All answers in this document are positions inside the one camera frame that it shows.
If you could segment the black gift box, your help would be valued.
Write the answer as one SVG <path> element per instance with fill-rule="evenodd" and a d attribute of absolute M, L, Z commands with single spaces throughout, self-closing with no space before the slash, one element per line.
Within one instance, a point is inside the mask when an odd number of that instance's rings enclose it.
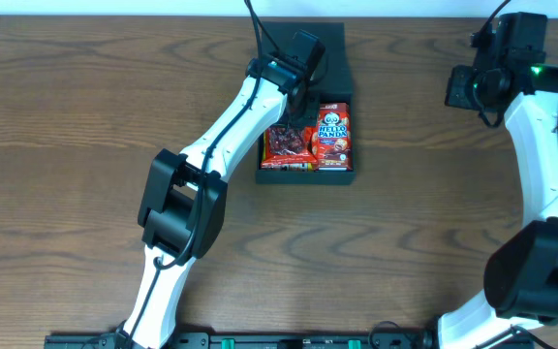
<path fill-rule="evenodd" d="M 281 51 L 286 52 L 295 32 L 304 30 L 318 37 L 325 45 L 325 53 L 311 77 L 308 88 L 320 95 L 320 105 L 353 101 L 353 80 L 348 64 L 344 24 L 341 22 L 285 22 L 270 21 L 265 25 L 268 34 L 276 41 Z M 283 116 L 278 122 L 287 126 Z M 306 185 L 349 185 L 356 171 L 268 171 L 256 169 L 258 184 L 306 184 Z"/>

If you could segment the red Hacks candy bag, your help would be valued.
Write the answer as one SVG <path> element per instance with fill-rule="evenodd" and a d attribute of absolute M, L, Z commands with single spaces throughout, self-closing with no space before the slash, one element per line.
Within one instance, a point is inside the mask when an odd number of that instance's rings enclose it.
<path fill-rule="evenodd" d="M 318 160 L 311 150 L 313 127 L 303 129 L 273 126 L 263 134 L 261 169 L 313 172 Z"/>

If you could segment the red Hello Panda box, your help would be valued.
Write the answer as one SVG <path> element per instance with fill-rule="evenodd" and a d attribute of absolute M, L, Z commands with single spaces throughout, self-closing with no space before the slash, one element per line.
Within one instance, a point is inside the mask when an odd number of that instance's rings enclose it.
<path fill-rule="evenodd" d="M 317 159 L 318 171 L 353 169 L 351 118 L 348 104 L 320 105 L 311 146 Z"/>

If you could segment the yellow Hacks candy bag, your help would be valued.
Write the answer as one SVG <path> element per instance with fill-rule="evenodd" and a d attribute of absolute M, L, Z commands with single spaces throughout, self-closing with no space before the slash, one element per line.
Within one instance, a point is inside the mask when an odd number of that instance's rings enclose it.
<path fill-rule="evenodd" d="M 305 142 L 276 143 L 265 140 L 262 170 L 312 172 L 317 160 Z"/>

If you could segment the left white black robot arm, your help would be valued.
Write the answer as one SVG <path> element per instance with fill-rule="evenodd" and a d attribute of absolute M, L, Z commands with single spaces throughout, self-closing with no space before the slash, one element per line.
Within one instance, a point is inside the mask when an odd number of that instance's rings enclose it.
<path fill-rule="evenodd" d="M 163 149 L 153 159 L 138 215 L 143 277 L 115 347 L 162 348 L 171 339 L 187 276 L 222 229 L 233 171 L 268 127 L 305 101 L 316 69 L 293 57 L 252 59 L 215 123 L 179 153 Z"/>

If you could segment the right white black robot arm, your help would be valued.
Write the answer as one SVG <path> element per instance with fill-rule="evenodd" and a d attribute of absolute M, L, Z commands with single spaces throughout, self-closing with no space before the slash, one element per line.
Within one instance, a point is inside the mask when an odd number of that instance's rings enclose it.
<path fill-rule="evenodd" d="M 447 102 L 496 110 L 516 153 L 521 229 L 488 259 L 482 290 L 436 324 L 438 348 L 492 348 L 558 325 L 558 67 L 458 66 Z"/>

